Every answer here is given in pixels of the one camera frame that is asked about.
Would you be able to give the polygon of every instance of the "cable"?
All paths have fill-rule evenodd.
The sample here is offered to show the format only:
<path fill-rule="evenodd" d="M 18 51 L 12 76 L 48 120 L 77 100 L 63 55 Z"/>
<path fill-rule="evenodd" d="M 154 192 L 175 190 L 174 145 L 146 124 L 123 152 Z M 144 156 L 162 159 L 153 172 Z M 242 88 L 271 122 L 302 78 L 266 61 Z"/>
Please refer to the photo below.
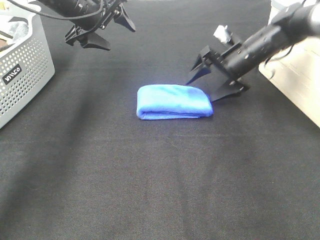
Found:
<path fill-rule="evenodd" d="M 274 61 L 278 61 L 278 60 L 285 58 L 286 56 L 288 56 L 292 52 L 293 48 L 294 48 L 294 44 L 290 47 L 289 51 L 285 55 L 280 56 L 280 57 L 276 57 L 276 58 L 269 57 L 267 60 L 265 60 L 264 66 L 266 66 L 268 62 L 274 62 Z"/>
<path fill-rule="evenodd" d="M 46 18 L 50 18 L 50 19 L 56 19 L 56 20 L 65 20 L 65 21 L 70 21 L 70 20 L 79 20 L 79 19 L 86 19 L 86 18 L 89 18 L 89 17 L 92 17 L 92 16 L 95 16 L 95 15 L 98 15 L 100 13 L 103 12 L 104 10 L 104 0 L 100 0 L 100 8 L 98 11 L 96 12 L 93 12 L 93 13 L 90 13 L 90 14 L 87 14 L 87 15 L 82 15 L 82 16 L 73 16 L 73 17 L 58 17 L 58 16 L 53 16 L 53 15 L 50 15 L 50 14 L 47 14 L 47 13 L 43 13 L 43 12 L 39 12 L 39 11 L 36 11 L 36 10 L 33 10 L 29 7 L 26 7 L 26 6 L 23 6 L 19 3 L 17 3 L 15 0 L 7 0 L 9 3 L 23 9 L 23 10 L 26 10 L 28 12 L 31 12 L 31 13 L 34 13 L 34 14 L 38 14 L 40 16 L 43 16 L 43 17 L 46 17 Z"/>

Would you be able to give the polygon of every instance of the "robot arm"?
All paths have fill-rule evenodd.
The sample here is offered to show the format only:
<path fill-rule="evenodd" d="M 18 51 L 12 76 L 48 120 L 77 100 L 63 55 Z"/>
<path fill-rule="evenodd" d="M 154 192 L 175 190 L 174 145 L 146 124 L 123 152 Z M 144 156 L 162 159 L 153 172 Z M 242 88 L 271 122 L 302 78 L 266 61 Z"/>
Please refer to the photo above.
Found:
<path fill-rule="evenodd" d="M 211 93 L 211 101 L 239 94 L 248 86 L 239 82 L 239 78 L 257 67 L 261 62 L 276 53 L 310 36 L 320 36 L 320 3 L 303 7 L 293 4 L 282 10 L 271 23 L 242 42 L 225 28 L 225 32 L 215 34 L 221 42 L 227 43 L 224 53 L 218 53 L 209 46 L 205 47 L 190 72 L 192 83 L 211 73 L 211 67 L 218 68 L 227 77 L 227 81 Z"/>
<path fill-rule="evenodd" d="M 110 50 L 110 43 L 96 33 L 97 29 L 105 29 L 113 19 L 131 32 L 136 26 L 129 18 L 123 3 L 127 0 L 38 0 L 48 8 L 74 23 L 65 36 L 65 42 L 71 46 L 76 41 L 86 48 Z M 8 2 L 26 9 L 25 6 L 8 0 Z"/>

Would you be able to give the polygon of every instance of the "black fabric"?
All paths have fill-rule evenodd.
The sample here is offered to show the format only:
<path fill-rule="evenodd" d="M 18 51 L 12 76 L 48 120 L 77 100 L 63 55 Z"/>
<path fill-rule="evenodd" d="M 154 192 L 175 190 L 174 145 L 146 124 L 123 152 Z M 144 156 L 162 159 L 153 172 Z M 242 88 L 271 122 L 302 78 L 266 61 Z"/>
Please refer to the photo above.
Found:
<path fill-rule="evenodd" d="M 319 239 L 319 128 L 257 70 L 213 117 L 136 117 L 139 87 L 184 84 L 218 24 L 245 39 L 270 1 L 125 6 L 137 32 L 101 31 L 110 52 L 43 19 L 56 75 L 0 130 L 0 239 Z"/>

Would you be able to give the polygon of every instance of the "perforated basket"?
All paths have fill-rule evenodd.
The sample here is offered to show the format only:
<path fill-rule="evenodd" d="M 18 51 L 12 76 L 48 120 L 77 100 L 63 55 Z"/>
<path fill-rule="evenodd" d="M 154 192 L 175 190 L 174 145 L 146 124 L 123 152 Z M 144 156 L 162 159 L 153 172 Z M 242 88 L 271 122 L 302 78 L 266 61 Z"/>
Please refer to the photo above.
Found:
<path fill-rule="evenodd" d="M 40 10 L 34 4 L 29 8 Z M 0 128 L 24 108 L 55 74 L 39 15 L 11 5 L 0 15 L 24 18 L 28 34 L 12 47 L 0 52 Z"/>

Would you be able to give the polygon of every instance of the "microfiber cloth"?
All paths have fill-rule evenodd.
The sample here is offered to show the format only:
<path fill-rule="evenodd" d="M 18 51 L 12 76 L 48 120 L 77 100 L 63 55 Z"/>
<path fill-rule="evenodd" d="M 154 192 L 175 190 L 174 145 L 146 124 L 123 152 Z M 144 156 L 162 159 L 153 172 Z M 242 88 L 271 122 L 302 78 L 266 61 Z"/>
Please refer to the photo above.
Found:
<path fill-rule="evenodd" d="M 192 86 L 146 85 L 137 93 L 136 115 L 142 120 L 196 119 L 213 113 L 208 96 Z"/>
<path fill-rule="evenodd" d="M 6 22 L 5 24 L 1 25 L 0 31 L 12 36 L 12 39 L 7 41 L 8 44 L 15 44 L 28 34 L 29 27 L 24 21 L 13 21 Z"/>

